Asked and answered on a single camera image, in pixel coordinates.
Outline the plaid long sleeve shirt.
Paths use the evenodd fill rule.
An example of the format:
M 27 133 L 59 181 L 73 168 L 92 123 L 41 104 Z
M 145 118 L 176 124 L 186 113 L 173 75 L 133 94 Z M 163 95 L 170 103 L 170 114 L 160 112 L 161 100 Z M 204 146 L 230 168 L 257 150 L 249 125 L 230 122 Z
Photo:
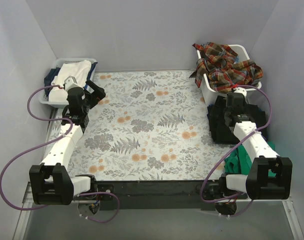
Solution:
M 252 60 L 240 61 L 238 54 L 228 45 L 207 42 L 193 44 L 201 58 L 196 63 L 196 70 L 191 74 L 195 84 L 200 87 L 206 75 L 209 86 L 216 92 L 226 94 L 235 85 L 254 85 L 263 77 L 262 69 Z

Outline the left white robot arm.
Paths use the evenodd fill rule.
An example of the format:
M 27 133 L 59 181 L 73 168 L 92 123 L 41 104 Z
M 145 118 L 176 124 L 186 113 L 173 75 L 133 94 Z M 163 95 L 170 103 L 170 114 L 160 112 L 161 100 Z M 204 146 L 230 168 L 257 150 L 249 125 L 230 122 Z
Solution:
M 62 113 L 62 138 L 54 143 L 42 162 L 31 166 L 29 171 L 33 200 L 38 205 L 69 205 L 80 194 L 87 200 L 93 200 L 98 194 L 93 175 L 71 177 L 67 167 L 89 123 L 89 111 L 106 94 L 91 80 L 80 86 L 73 76 L 65 79 L 63 87 L 68 104 Z

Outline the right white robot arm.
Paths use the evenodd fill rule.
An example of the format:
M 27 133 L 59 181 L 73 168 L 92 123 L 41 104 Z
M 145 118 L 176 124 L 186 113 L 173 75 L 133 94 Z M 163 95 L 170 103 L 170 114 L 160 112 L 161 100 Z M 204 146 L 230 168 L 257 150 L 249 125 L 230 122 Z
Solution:
M 245 148 L 251 167 L 248 174 L 221 177 L 219 195 L 229 199 L 239 192 L 252 200 L 286 200 L 290 195 L 292 162 L 267 144 L 253 117 L 245 111 L 245 88 L 239 85 L 227 94 L 223 113 L 225 125 Z

